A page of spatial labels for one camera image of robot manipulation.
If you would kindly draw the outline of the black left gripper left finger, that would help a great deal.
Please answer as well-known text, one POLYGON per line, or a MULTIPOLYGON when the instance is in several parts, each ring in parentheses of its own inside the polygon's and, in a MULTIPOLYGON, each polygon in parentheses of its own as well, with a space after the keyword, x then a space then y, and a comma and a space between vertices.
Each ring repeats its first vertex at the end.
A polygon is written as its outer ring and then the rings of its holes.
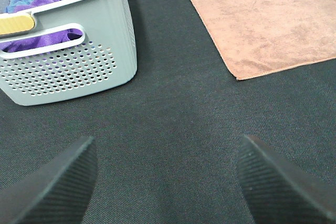
POLYGON ((97 180, 93 137, 1 191, 1 223, 82 223, 97 180))

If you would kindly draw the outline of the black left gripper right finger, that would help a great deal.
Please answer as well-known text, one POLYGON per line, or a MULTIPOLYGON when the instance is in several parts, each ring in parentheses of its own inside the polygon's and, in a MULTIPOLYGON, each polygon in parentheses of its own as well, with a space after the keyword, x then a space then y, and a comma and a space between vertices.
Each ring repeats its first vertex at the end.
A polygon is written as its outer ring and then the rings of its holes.
POLYGON ((241 138, 237 177, 255 223, 335 223, 335 187, 259 138, 241 138))

